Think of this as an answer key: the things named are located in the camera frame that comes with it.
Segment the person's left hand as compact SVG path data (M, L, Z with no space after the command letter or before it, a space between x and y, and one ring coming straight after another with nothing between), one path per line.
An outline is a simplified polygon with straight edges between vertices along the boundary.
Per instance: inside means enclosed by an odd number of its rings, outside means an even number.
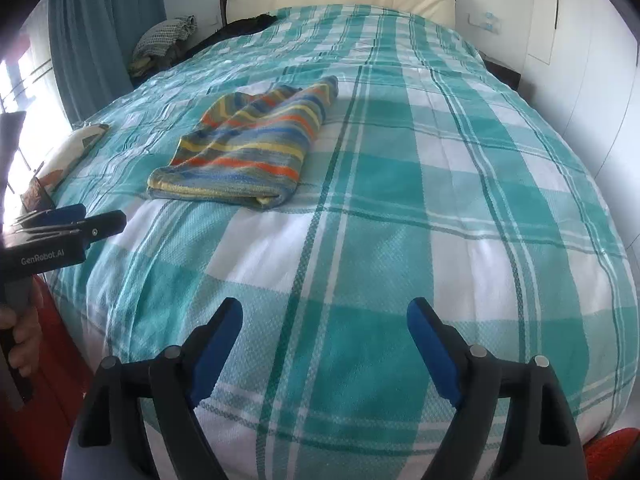
M38 309L42 306L42 295L36 281L32 282L27 307L22 315L17 315L5 304L1 305L1 328L12 330L15 346L9 352L9 364L22 377L29 377L38 370L39 348L42 330Z

